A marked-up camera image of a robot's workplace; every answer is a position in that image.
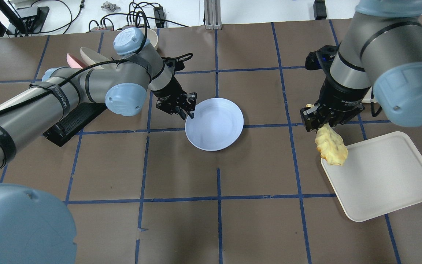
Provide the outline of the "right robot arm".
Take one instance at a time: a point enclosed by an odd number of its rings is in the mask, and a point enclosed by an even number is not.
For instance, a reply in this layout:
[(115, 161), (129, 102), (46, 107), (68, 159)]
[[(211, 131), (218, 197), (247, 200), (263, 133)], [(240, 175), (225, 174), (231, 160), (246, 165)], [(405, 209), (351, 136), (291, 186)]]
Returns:
[(312, 107), (300, 109), (306, 131), (343, 125), (365, 110), (396, 125), (422, 126), (422, 0), (361, 0), (343, 40), (306, 58), (325, 80)]

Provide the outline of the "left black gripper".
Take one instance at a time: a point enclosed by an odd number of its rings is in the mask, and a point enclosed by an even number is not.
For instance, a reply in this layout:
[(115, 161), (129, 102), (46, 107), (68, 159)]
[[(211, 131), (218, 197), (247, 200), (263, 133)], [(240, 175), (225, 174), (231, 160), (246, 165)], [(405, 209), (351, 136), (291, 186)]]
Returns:
[(179, 115), (182, 120), (187, 116), (194, 118), (197, 93), (185, 92), (174, 75), (169, 80), (159, 77), (152, 80), (151, 91), (157, 98), (157, 109), (169, 115)]

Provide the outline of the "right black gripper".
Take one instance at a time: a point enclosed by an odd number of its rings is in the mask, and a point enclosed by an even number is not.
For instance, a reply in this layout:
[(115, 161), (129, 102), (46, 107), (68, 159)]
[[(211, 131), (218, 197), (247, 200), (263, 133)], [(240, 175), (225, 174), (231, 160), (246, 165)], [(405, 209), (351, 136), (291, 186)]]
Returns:
[(370, 86), (370, 81), (367, 81), (362, 82), (360, 88), (347, 87), (327, 75), (314, 106), (300, 109), (305, 130), (318, 130), (326, 123), (333, 128), (352, 120), (365, 110), (361, 100)]

